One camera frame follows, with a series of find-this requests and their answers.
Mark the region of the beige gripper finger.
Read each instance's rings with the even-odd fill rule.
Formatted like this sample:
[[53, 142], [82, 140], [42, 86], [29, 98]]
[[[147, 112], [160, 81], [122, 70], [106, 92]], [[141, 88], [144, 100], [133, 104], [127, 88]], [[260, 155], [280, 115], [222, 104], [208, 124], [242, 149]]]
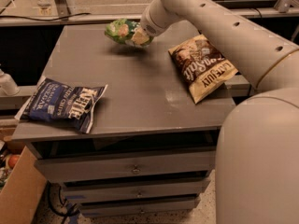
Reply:
[[135, 45], [145, 45], [150, 41], [150, 36], [141, 27], [138, 27], [131, 40]]

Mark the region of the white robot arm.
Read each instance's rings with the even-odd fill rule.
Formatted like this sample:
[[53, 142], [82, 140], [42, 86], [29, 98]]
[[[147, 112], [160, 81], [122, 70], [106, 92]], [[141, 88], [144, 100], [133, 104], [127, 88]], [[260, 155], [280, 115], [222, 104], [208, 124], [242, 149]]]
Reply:
[[299, 50], [212, 0], [153, 0], [148, 35], [187, 20], [257, 91], [225, 119], [217, 144], [217, 224], [299, 224]]

